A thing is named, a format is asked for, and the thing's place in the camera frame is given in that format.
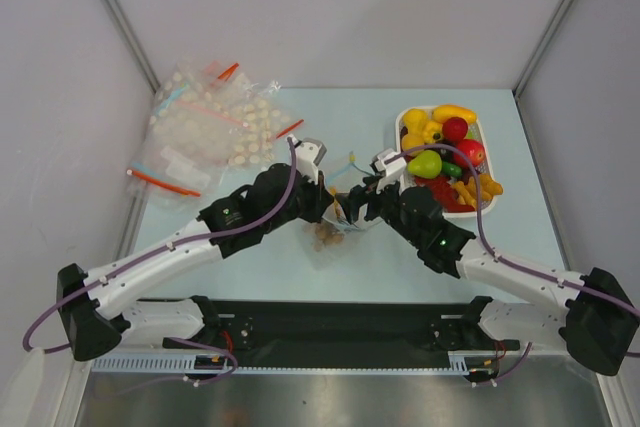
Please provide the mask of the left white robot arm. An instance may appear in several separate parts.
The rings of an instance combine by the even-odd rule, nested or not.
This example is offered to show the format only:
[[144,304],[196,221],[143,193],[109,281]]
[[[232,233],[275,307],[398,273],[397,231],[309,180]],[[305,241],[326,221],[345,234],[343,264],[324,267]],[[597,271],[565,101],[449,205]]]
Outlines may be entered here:
[[76,264],[61,269],[57,296],[70,301],[58,312],[74,359],[94,360],[122,343],[228,346],[218,311],[206,297],[152,302],[144,295],[198,265],[258,245],[288,222],[317,223],[331,202],[322,172],[306,176],[276,163],[143,253],[89,271]]

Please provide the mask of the clear blue-zipper bag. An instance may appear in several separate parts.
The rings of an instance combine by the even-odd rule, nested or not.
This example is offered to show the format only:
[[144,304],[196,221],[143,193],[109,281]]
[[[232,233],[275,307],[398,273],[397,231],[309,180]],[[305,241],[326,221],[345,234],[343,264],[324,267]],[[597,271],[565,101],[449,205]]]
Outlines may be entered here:
[[[329,161],[322,170],[325,187],[332,195],[348,194],[352,187],[359,185],[371,173],[369,169],[358,165],[354,151]],[[367,231],[363,217],[361,214],[356,224],[349,223],[343,207],[333,200],[318,223],[304,224],[302,245],[315,269],[328,268],[344,260],[355,249]]]

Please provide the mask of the orange ginger toy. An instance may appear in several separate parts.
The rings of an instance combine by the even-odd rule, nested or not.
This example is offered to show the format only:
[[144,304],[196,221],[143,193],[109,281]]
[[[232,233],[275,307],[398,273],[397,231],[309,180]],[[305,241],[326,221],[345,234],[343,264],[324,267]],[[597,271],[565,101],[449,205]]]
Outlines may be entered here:
[[457,181],[452,188],[457,196],[457,204],[471,207],[473,210],[504,193],[502,185],[487,173],[479,174],[478,179],[470,177],[466,183]]

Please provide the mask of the brown longan bunch toy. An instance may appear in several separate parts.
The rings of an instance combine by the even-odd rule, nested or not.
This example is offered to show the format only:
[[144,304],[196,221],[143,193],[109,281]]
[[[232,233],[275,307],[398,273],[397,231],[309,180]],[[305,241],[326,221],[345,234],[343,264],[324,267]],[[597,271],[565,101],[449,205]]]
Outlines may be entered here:
[[319,252],[324,248],[340,245],[345,235],[332,224],[316,224],[314,227],[314,250]]

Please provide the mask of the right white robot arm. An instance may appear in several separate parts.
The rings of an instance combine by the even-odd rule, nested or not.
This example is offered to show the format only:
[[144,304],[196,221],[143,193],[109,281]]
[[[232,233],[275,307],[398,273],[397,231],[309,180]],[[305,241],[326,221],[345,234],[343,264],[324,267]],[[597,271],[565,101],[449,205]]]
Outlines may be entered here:
[[489,300],[480,313],[464,319],[461,335],[469,346],[518,340],[564,349],[598,374],[618,374],[639,329],[639,312],[609,272],[595,268],[581,275],[507,259],[477,233],[445,219],[423,187],[356,186],[336,199],[349,222],[383,220],[430,270],[521,299],[516,306]]

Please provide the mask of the green pear toy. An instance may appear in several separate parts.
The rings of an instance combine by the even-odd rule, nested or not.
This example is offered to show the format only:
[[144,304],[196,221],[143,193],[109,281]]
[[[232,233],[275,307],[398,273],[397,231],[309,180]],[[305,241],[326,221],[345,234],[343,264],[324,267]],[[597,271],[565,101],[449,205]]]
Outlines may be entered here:
[[442,171],[442,158],[435,151],[423,151],[408,163],[407,170],[415,177],[434,179]]

